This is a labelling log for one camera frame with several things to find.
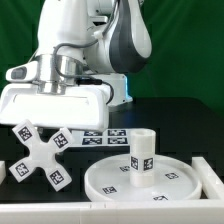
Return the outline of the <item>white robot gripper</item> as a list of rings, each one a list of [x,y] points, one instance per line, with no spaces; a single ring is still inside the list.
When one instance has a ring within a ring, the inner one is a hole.
[[[109,109],[102,90],[67,87],[63,95],[39,94],[33,84],[8,84],[0,97],[0,123],[17,125],[28,119],[34,126],[104,131]]]

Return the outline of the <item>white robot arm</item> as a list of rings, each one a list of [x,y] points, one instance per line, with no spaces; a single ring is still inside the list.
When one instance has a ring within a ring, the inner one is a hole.
[[[130,100],[125,75],[152,51],[143,2],[45,0],[36,52],[6,72],[0,123],[105,130],[109,109]]]

